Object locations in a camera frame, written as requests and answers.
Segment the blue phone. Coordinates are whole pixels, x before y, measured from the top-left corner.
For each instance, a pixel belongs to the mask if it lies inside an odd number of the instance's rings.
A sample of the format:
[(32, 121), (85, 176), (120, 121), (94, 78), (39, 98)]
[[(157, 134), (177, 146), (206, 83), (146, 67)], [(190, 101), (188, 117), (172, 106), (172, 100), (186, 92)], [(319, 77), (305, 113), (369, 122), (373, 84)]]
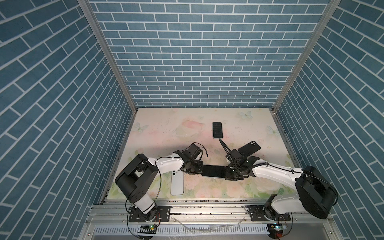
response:
[(213, 122), (213, 138), (222, 139), (223, 138), (223, 126), (220, 122)]

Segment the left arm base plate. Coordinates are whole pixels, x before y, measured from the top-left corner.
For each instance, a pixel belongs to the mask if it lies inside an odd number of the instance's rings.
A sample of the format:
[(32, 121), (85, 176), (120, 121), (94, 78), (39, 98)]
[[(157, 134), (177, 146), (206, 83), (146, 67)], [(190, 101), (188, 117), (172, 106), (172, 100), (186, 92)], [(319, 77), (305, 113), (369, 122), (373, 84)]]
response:
[(157, 222), (169, 222), (171, 207), (170, 206), (155, 206), (148, 213), (142, 213), (142, 211), (136, 207), (132, 206), (129, 209), (129, 222), (130, 223), (144, 223), (144, 222), (153, 222), (157, 218)]

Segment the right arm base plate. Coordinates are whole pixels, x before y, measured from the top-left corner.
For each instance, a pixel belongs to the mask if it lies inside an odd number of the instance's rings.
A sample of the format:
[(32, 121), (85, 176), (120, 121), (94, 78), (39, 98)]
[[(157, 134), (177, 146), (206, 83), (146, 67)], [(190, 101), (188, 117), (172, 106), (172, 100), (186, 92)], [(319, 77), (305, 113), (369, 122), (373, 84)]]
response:
[(245, 207), (247, 213), (249, 214), (252, 222), (262, 222), (262, 221), (291, 221), (290, 214), (279, 214), (271, 207), (264, 207), (262, 205), (247, 205)]

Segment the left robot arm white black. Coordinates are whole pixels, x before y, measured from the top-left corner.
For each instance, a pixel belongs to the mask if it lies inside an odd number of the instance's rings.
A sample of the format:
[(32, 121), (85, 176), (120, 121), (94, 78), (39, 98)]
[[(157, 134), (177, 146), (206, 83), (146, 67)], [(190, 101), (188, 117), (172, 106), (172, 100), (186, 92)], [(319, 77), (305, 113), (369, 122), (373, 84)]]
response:
[(139, 154), (116, 176), (115, 184), (142, 214), (151, 215), (157, 205), (148, 190), (157, 176), (172, 171), (200, 175), (203, 165), (203, 161), (190, 159), (181, 151), (159, 158)]

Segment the black phone screen up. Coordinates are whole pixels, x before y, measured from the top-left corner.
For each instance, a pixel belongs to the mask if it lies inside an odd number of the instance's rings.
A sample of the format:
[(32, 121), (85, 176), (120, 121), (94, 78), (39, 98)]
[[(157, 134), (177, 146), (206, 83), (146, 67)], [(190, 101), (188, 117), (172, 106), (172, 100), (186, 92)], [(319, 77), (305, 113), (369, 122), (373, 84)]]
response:
[(204, 165), (202, 176), (211, 177), (211, 178), (225, 178), (225, 167), (224, 166), (214, 166), (214, 165)]

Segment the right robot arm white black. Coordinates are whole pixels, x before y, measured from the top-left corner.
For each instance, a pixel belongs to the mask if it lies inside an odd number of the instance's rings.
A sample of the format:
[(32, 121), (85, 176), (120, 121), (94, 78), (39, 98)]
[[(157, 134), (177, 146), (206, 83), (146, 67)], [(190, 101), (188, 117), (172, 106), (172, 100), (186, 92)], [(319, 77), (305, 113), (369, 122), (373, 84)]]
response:
[(263, 178), (294, 189), (291, 194), (274, 194), (268, 198), (263, 211), (270, 221), (295, 212), (309, 213), (324, 220), (339, 199), (336, 188), (312, 166), (289, 168), (257, 160), (255, 164), (242, 169), (230, 164), (224, 167), (224, 176), (228, 181), (241, 181), (247, 177)]

